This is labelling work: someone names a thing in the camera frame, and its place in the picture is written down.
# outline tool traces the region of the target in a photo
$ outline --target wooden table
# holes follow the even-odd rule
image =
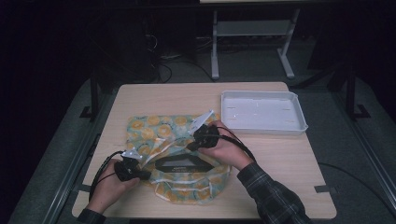
[[[100,165],[112,152],[125,149],[129,117],[147,115],[220,113],[223,91],[287,91],[282,82],[196,83],[124,85],[111,109],[101,139],[87,171],[84,185],[90,185]],[[258,164],[275,180],[296,192],[311,218],[333,218],[335,207],[329,192],[316,193],[326,185],[305,133],[298,136],[238,134],[255,155]],[[107,217],[132,218],[259,218],[251,199],[233,169],[225,190],[205,205],[166,202],[154,188],[140,184],[109,207]],[[80,191],[73,207],[77,217],[88,203],[88,192]]]

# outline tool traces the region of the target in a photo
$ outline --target plastic tray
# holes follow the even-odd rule
[[[290,91],[224,91],[221,121],[235,133],[298,135],[308,128]]]

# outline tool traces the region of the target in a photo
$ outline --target sleeve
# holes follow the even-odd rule
[[[90,209],[82,210],[79,214],[77,221],[86,224],[103,224],[105,223],[106,217],[100,213],[94,212]]]
[[[274,181],[256,162],[242,169],[237,177],[255,200],[265,223],[312,223],[297,194]]]

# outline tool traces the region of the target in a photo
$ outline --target yellow flower pattern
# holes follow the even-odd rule
[[[142,160],[142,169],[151,172],[148,182],[155,193],[171,203],[203,204],[219,195],[227,182],[231,167],[221,164],[185,146],[193,141],[187,133],[199,115],[131,117],[127,125],[127,147],[135,147]],[[207,121],[219,119],[212,115]],[[207,161],[214,169],[207,173],[164,173],[155,169],[155,161],[166,156],[189,153]]]

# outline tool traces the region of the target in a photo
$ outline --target person's left hand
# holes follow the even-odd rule
[[[103,214],[105,210],[113,203],[115,203],[124,192],[136,186],[140,179],[134,178],[125,182],[121,182],[116,174],[114,174],[114,163],[119,160],[112,159],[108,162],[107,168],[102,172],[99,181],[102,181],[96,186],[95,192],[92,195],[87,209]]]

